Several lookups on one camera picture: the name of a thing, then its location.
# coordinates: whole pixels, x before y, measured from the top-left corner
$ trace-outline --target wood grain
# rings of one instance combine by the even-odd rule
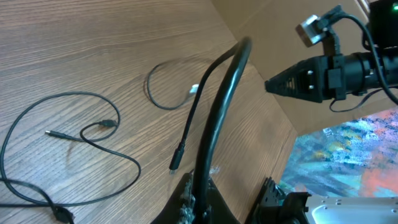
[[[174,103],[200,80],[211,60],[236,41],[209,1],[202,0],[15,0],[0,2],[0,139],[33,102],[64,91],[92,91],[121,112],[121,126],[100,145],[137,159],[138,183],[122,195],[70,210],[76,223],[149,223],[165,205],[184,172],[194,167],[214,95],[228,64],[209,78],[180,169],[168,166],[182,134],[190,101],[175,111],[156,108],[143,91],[147,72],[173,58],[194,58],[157,73],[153,90]],[[44,135],[78,136],[87,124],[116,115],[87,96],[47,101],[18,124],[5,155],[9,178],[42,187],[55,202],[81,202],[114,192],[136,167],[87,144]],[[90,136],[109,130],[94,129]],[[244,221],[265,177],[279,179],[296,132],[256,69],[248,65],[218,141],[213,176],[225,200]],[[28,189],[21,192],[41,198]],[[0,184],[0,201],[22,202]],[[54,223],[48,208],[2,208],[0,223]]]

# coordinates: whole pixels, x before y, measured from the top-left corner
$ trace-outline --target colorful painting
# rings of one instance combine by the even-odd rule
[[[300,136],[280,186],[331,197],[398,195],[398,108]]]

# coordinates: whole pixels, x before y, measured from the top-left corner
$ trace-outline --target black cable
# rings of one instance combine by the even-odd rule
[[[13,183],[13,181],[11,181],[10,179],[7,178],[6,171],[4,170],[4,154],[5,154],[5,151],[6,151],[6,147],[7,147],[9,138],[11,137],[12,131],[14,130],[14,128],[16,127],[16,125],[18,124],[18,122],[19,122],[19,121],[22,119],[22,117],[23,117],[25,114],[27,114],[32,108],[34,108],[35,106],[37,106],[37,105],[39,105],[40,103],[42,103],[42,102],[44,102],[44,101],[47,101],[47,100],[49,100],[49,99],[58,98],[58,97],[61,97],[61,96],[70,96],[70,95],[89,95],[89,96],[95,96],[95,97],[99,97],[99,98],[103,99],[104,101],[108,102],[108,103],[115,109],[115,111],[116,111],[116,113],[117,113],[117,115],[118,115],[118,120],[117,120],[117,121],[113,121],[113,120],[103,120],[103,121],[96,122],[96,123],[89,124],[89,125],[85,126],[85,127],[80,131],[80,137],[81,137],[81,139],[74,138],[74,137],[71,137],[71,136],[68,136],[68,135],[65,135],[65,134],[62,134],[62,133],[58,133],[58,132],[55,132],[55,131],[48,132],[47,134],[48,134],[48,135],[51,135],[51,136],[53,136],[53,137],[56,137],[56,138],[64,138],[64,139],[71,139],[71,140],[76,140],[76,139],[77,139],[77,141],[84,141],[84,142],[87,142],[88,144],[91,144],[92,146],[94,146],[94,147],[96,147],[96,148],[98,148],[98,149],[104,151],[104,152],[108,152],[108,153],[113,154],[113,155],[115,155],[115,156],[120,156],[120,157],[123,157],[123,158],[125,158],[125,159],[129,159],[130,161],[132,161],[133,163],[135,163],[135,165],[138,167],[138,174],[137,174],[137,177],[136,177],[129,185],[127,185],[126,187],[122,188],[121,190],[118,190],[118,191],[115,192],[115,193],[112,193],[112,194],[107,195],[107,196],[105,196],[105,197],[101,197],[101,198],[97,198],[97,199],[89,200],[89,201],[85,201],[85,202],[78,202],[78,203],[53,203],[52,201],[47,200],[47,197],[45,197],[46,200],[47,200],[47,202],[42,202],[42,201],[38,201],[38,200],[35,200],[35,199],[32,199],[32,198],[29,198],[29,197],[27,197],[27,196],[21,194],[20,192],[18,192],[18,191],[11,185],[11,184]],[[88,204],[91,204],[91,203],[95,203],[95,202],[99,202],[99,201],[102,201],[102,200],[106,200],[106,199],[108,199],[108,198],[110,198],[110,197],[113,197],[113,196],[115,196],[115,195],[117,195],[117,194],[120,194],[121,192],[127,190],[129,187],[131,187],[131,186],[138,180],[138,178],[139,178],[139,176],[140,176],[140,174],[141,174],[141,167],[140,167],[139,163],[138,163],[135,159],[133,159],[133,158],[131,158],[131,157],[129,157],[129,156],[126,156],[126,155],[121,154],[121,153],[119,153],[119,152],[115,152],[115,151],[106,149],[106,148],[104,148],[104,147],[102,147],[102,146],[99,146],[99,145],[97,145],[97,144],[94,143],[95,141],[101,141],[101,140],[107,139],[107,138],[109,138],[110,136],[112,136],[112,135],[116,132],[117,128],[119,127],[119,125],[120,125],[120,120],[121,120],[120,112],[119,112],[118,108],[116,107],[116,105],[115,105],[114,103],[112,103],[112,101],[110,101],[109,99],[107,99],[107,98],[105,98],[105,97],[103,97],[103,96],[101,96],[101,95],[99,95],[99,94],[90,93],[90,92],[84,92],[84,91],[72,91],[72,92],[66,92],[66,93],[60,93],[60,94],[48,96],[48,97],[45,97],[45,98],[43,98],[43,99],[41,99],[41,100],[35,102],[34,104],[30,105],[27,109],[25,109],[25,110],[16,118],[16,120],[13,122],[13,124],[11,125],[10,129],[9,129],[8,132],[7,132],[7,135],[6,135],[5,139],[4,139],[4,143],[3,143],[2,148],[1,148],[1,151],[0,151],[0,173],[1,173],[1,176],[2,176],[2,181],[4,182],[4,184],[6,185],[6,187],[7,187],[14,195],[16,195],[17,197],[20,197],[21,199],[24,199],[24,200],[26,200],[26,201],[28,201],[28,202],[32,202],[33,204],[30,204],[30,205],[26,205],[26,204],[0,204],[0,207],[51,207],[53,210],[56,208],[58,211],[61,211],[61,212],[63,212],[63,214],[65,214],[65,212],[66,212],[67,210],[65,211],[65,209],[62,208],[62,207],[74,207],[74,206],[80,206],[80,205],[88,205]],[[106,126],[106,127],[114,128],[114,129],[113,129],[113,131],[112,131],[110,134],[106,135],[105,137],[102,137],[102,138],[99,138],[99,139],[87,139],[86,137],[84,137],[83,132],[84,132],[86,129],[88,129],[88,128],[94,126],[94,125],[102,125],[102,126]]]
[[[180,162],[181,162],[181,159],[182,159],[182,156],[183,156],[183,153],[184,153],[185,141],[187,140],[187,137],[188,137],[188,132],[189,132],[189,129],[190,129],[190,126],[191,126],[191,123],[192,123],[193,115],[195,114],[195,111],[196,111],[197,106],[199,104],[199,99],[201,97],[201,93],[203,91],[203,88],[205,87],[205,83],[206,83],[208,77],[211,75],[213,70],[216,69],[216,67],[218,67],[224,61],[226,61],[227,59],[232,57],[235,54],[237,48],[238,48],[238,45],[236,44],[231,49],[229,49],[227,52],[225,52],[223,55],[221,55],[218,59],[216,59],[207,68],[205,74],[202,76],[202,78],[200,80],[200,83],[199,83],[199,86],[198,86],[197,93],[195,95],[195,99],[193,100],[193,103],[192,103],[191,110],[189,111],[187,122],[185,123],[185,127],[184,127],[184,131],[183,131],[183,134],[182,134],[182,138],[181,138],[180,144],[178,144],[178,148],[176,148],[176,150],[174,151],[174,155],[173,155],[172,161],[171,161],[170,166],[169,166],[171,174],[173,172],[175,172],[175,170],[177,170],[179,165],[180,165]]]
[[[155,106],[157,106],[158,108],[163,109],[163,110],[176,110],[176,109],[180,108],[182,105],[184,105],[186,102],[188,102],[188,100],[190,99],[189,97],[187,97],[187,98],[186,98],[182,103],[180,103],[179,105],[173,106],[173,107],[168,107],[168,106],[162,106],[162,105],[160,105],[158,102],[156,102],[156,100],[155,100],[154,97],[152,96],[152,92],[150,91],[150,78],[152,77],[152,75],[155,73],[155,71],[156,71],[160,66],[165,65],[165,64],[168,64],[168,63],[170,63],[170,62],[174,62],[174,61],[175,61],[175,60],[169,60],[169,61],[166,61],[166,62],[162,62],[162,63],[160,63],[160,64],[157,64],[157,65],[148,73],[148,76],[147,76],[147,79],[146,79],[146,82],[147,82],[147,92],[148,92],[148,96],[149,96],[150,101],[151,101],[153,104],[155,104]]]
[[[377,71],[376,75],[377,75],[377,79],[379,80],[380,86],[384,90],[386,95],[390,98],[390,100],[392,100],[395,104],[398,105],[398,98],[395,97],[394,94],[390,91],[390,89],[388,87],[388,84],[387,84],[386,80],[383,77],[381,66],[380,66],[380,62],[379,62],[379,56],[377,55],[376,48],[374,47],[373,39],[372,39],[372,36],[370,35],[370,33],[368,31],[368,28],[366,28],[366,26],[357,17],[355,17],[353,15],[343,14],[340,17],[341,18],[345,18],[345,19],[351,19],[362,30],[364,36],[366,37],[366,41],[369,44],[370,51],[371,51],[371,53],[373,55],[373,60],[374,60],[373,62],[375,64],[375,66],[376,66],[376,71]]]
[[[396,89],[398,89],[398,86],[391,86],[390,88],[396,88]],[[373,96],[375,93],[380,92],[381,90],[383,90],[383,89],[374,90],[374,91],[368,93],[368,94],[361,100],[361,102],[359,102],[358,105],[356,105],[354,108],[347,109],[347,110],[339,110],[339,111],[334,110],[334,109],[332,108],[332,106],[333,106],[333,105],[336,103],[336,101],[337,101],[336,99],[334,99],[334,100],[330,103],[329,109],[330,109],[332,112],[335,112],[335,113],[349,112],[349,111],[358,109],[359,107],[361,107],[361,106],[366,102],[366,100],[368,100],[371,96]]]

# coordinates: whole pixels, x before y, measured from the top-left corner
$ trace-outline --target beige wall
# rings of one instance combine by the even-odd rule
[[[366,15],[356,0],[212,0],[236,39],[253,39],[251,63],[264,80],[277,75],[295,63],[321,55],[322,45],[306,48],[295,27],[312,14],[323,15],[338,4],[362,21]],[[365,51],[361,46],[361,31],[351,21],[340,21],[334,26],[344,54]],[[384,93],[372,97],[360,109],[347,113],[333,113],[330,101],[322,104],[275,96],[299,134],[310,133],[344,121],[356,119],[394,106]],[[348,96],[338,102],[338,109],[357,105],[361,97]]]

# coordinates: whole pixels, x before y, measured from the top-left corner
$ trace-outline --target wooden surface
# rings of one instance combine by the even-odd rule
[[[209,78],[195,114],[180,169],[169,162],[190,104],[156,108],[144,93],[146,73],[156,64],[190,57],[153,79],[154,95],[174,103],[200,80],[212,59],[236,41],[208,1],[76,0],[0,2],[0,139],[33,102],[64,91],[92,91],[120,109],[121,126],[99,144],[136,158],[138,183],[104,202],[72,207],[76,223],[149,223],[161,211],[195,155],[218,85],[228,67]],[[9,178],[42,187],[55,202],[81,202],[114,192],[131,181],[136,167],[88,144],[54,139],[45,130],[78,136],[87,124],[114,119],[105,102],[73,96],[34,108],[9,142]],[[94,129],[90,136],[109,130]],[[225,119],[213,159],[213,178],[243,222],[262,181],[279,180],[296,132],[262,78],[248,65]],[[41,198],[30,190],[27,195]],[[0,184],[0,202],[22,202]],[[2,208],[0,223],[54,223],[48,208]]]

